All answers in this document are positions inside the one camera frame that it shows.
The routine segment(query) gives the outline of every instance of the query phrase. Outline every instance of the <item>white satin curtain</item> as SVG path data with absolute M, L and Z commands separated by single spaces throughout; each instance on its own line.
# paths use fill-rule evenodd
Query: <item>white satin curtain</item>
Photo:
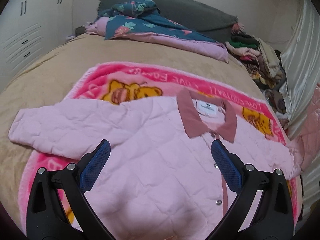
M 288 137 L 293 139 L 300 133 L 313 91 L 320 82 L 320 16 L 311 0 L 302 0 L 295 33 L 281 61 L 287 82 L 279 91 L 289 118 Z

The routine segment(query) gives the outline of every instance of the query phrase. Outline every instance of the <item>pile of clothes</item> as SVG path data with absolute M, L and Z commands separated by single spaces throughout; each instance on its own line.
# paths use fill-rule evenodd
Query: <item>pile of clothes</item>
M 265 95 L 283 127 L 288 122 L 284 99 L 279 88 L 286 81 L 280 52 L 262 39 L 248 35 L 241 23 L 232 27 L 231 39 L 226 42 L 228 51 L 247 69 L 249 75 Z

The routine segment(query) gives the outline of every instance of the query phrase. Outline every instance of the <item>floral blanket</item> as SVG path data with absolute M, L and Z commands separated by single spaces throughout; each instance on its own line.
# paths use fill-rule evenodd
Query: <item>floral blanket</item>
M 163 34 L 190 41 L 215 40 L 192 31 L 172 20 L 161 17 L 160 10 L 152 0 L 131 0 L 115 4 L 99 14 L 100 17 L 110 17 L 106 29 L 106 40 L 119 37 L 124 33 L 149 33 Z
M 144 97 L 175 96 L 184 87 L 207 96 L 227 99 L 234 107 L 236 114 L 263 133 L 268 140 L 286 145 L 284 131 L 266 101 L 251 98 L 223 83 L 168 67 L 131 62 L 99 64 L 82 76 L 65 99 L 92 98 L 119 105 L 124 101 Z M 70 162 L 77 161 L 56 155 L 32 152 L 19 187 L 18 202 L 24 230 L 28 198 L 36 171 L 40 167 L 45 167 L 49 171 L 63 169 Z M 302 207 L 300 178 L 297 177 L 287 183 L 296 224 Z M 66 214 L 72 222 L 74 216 L 62 190 L 59 190 L 59 196 Z

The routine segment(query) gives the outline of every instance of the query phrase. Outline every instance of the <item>blue gripper pad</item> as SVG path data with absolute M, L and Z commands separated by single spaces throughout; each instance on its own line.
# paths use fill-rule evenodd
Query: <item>blue gripper pad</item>
M 214 140 L 212 142 L 211 154 L 230 190 L 239 194 L 242 189 L 244 176 L 241 170 L 241 164 L 243 166 L 244 164 L 241 162 L 238 156 L 232 156 L 233 154 L 228 152 L 220 140 Z
M 110 157 L 111 147 L 106 140 L 94 150 L 94 156 L 91 158 L 87 166 L 83 169 L 79 179 L 79 188 L 82 193 L 92 189 L 103 166 Z

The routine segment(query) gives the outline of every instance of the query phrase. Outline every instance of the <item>pink blanket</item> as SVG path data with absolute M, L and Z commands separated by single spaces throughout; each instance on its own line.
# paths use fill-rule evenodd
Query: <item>pink blanket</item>
M 212 97 L 227 99 L 238 116 L 247 120 L 269 140 L 286 145 L 286 136 L 277 118 L 270 111 L 267 102 L 251 98 L 233 87 L 208 80 L 171 68 L 136 64 L 129 62 L 109 62 L 89 69 L 76 83 L 66 98 L 94 98 L 109 101 L 115 105 L 123 101 L 135 100 L 148 96 L 175 96 L 183 87 Z M 75 160 L 46 155 L 33 151 L 25 167 L 19 188 L 19 208 L 22 227 L 25 229 L 28 196 L 34 175 L 40 167 L 48 170 L 63 169 Z M 299 178 L 288 182 L 292 197 L 294 222 L 301 211 Z M 63 192 L 59 192 L 69 220 L 74 219 Z
M 320 151 L 320 83 L 311 98 L 311 103 L 307 110 L 307 117 L 302 126 L 301 133 L 292 140 L 287 147 L 295 155 L 295 162 L 301 166 L 301 170 L 312 163 Z

